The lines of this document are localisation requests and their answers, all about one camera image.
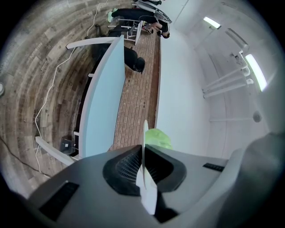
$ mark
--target ceiling light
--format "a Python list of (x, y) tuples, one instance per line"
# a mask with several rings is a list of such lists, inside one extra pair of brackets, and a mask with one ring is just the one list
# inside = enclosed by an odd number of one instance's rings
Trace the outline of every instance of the ceiling light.
[(217, 22), (215, 22), (214, 20), (208, 18), (208, 17), (204, 17), (204, 21), (210, 23), (211, 25), (213, 25), (216, 29), (219, 29), (221, 27), (221, 25)]
[(261, 91), (263, 91), (264, 88), (267, 86), (267, 82), (266, 82), (266, 79), (265, 79), (257, 61), (252, 56), (252, 54), (247, 55), (245, 58), (248, 61), (249, 65), (251, 66), (251, 68), (255, 74), (255, 77), (257, 78), (257, 81), (258, 81), (258, 84), (259, 84)]

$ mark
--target white wall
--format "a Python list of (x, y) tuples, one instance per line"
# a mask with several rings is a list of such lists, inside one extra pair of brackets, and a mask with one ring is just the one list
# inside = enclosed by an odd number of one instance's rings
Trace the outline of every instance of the white wall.
[(180, 15), (184, 5), (187, 3), (187, 0), (162, 0), (162, 4), (156, 6), (161, 9), (174, 23), (177, 20), (177, 17)]
[(200, 62), (187, 37), (171, 28), (171, 37), (161, 39), (161, 75), (156, 128), (171, 138), (173, 149), (206, 155), (209, 109), (199, 78)]
[[(230, 53), (237, 53), (240, 48), (226, 35), (227, 28), (234, 29), (245, 39), (250, 46), (249, 53), (255, 57), (266, 80), (271, 81), (281, 66), (282, 59), (272, 34), (253, 10), (238, 1), (226, 2), (230, 4), (216, 3), (211, 9), (201, 11), (207, 12), (206, 14), (197, 13), (198, 22), (194, 23), (188, 33), (188, 42), (194, 45), (199, 56), (205, 83), (235, 69)], [(222, 27), (219, 30), (210, 28), (210, 24), (203, 21), (205, 16), (217, 21)], [(260, 95), (257, 80), (253, 74), (249, 78), (255, 81), (255, 85), (207, 99), (210, 119), (248, 118), (254, 111), (261, 111), (256, 104)], [(265, 135), (268, 132), (267, 127), (264, 121), (212, 122), (207, 155), (228, 158), (236, 148), (246, 146), (252, 140)]]
[(174, 22), (175, 28), (184, 34), (188, 34), (192, 27), (201, 18), (204, 18), (217, 2), (218, 0), (188, 0)]

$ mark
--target black clothing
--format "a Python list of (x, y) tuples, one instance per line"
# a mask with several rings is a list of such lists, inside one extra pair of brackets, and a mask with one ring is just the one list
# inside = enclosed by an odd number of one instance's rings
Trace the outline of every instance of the black clothing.
[(144, 9), (118, 9), (116, 12), (112, 13), (112, 17), (122, 16), (129, 20), (143, 20), (149, 24), (159, 22), (162, 25), (160, 29), (163, 33), (168, 31), (168, 24), (154, 17), (153, 12), (149, 12)]
[(143, 2), (150, 2), (150, 3), (152, 3), (153, 5), (161, 5), (161, 1), (150, 1), (150, 0), (142, 0)]

